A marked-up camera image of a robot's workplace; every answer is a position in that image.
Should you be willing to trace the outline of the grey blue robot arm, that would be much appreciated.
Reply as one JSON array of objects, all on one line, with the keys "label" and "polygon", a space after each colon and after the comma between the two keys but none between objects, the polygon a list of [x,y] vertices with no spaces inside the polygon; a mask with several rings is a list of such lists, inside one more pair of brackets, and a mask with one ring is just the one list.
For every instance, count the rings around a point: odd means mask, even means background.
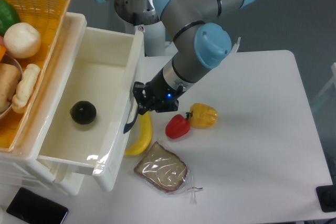
[{"label": "grey blue robot arm", "polygon": [[229,55],[232,41],[215,18],[255,0],[153,0],[177,48],[173,58],[147,83],[136,82],[133,95],[140,115],[176,111],[179,97]]}]

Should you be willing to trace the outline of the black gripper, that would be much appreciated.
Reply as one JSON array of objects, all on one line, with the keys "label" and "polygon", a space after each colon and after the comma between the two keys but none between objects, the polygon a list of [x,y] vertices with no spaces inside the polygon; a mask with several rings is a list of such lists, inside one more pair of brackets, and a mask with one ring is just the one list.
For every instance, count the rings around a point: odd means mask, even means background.
[{"label": "black gripper", "polygon": [[136,81],[132,92],[138,104],[137,113],[144,115],[147,111],[157,113],[177,111],[178,98],[184,93],[183,89],[182,83],[179,83],[177,88],[169,86],[162,70],[147,83]]}]

